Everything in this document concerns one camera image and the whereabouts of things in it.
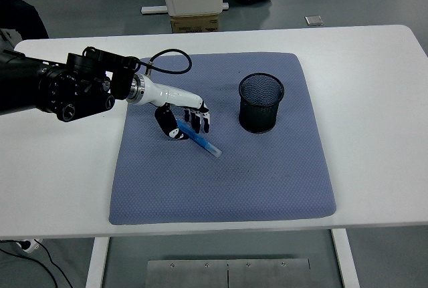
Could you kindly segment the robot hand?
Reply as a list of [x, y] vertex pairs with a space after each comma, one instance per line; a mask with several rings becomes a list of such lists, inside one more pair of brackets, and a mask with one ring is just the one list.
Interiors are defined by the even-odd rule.
[[203, 99], [197, 94], [156, 84], [147, 76], [138, 75], [138, 105], [150, 103], [156, 106], [154, 116], [165, 135], [177, 140], [187, 139], [188, 135], [177, 124], [176, 118], [170, 109], [174, 105], [185, 110], [185, 121], [191, 121], [192, 129], [199, 133], [203, 127], [204, 133], [210, 129], [210, 113]]

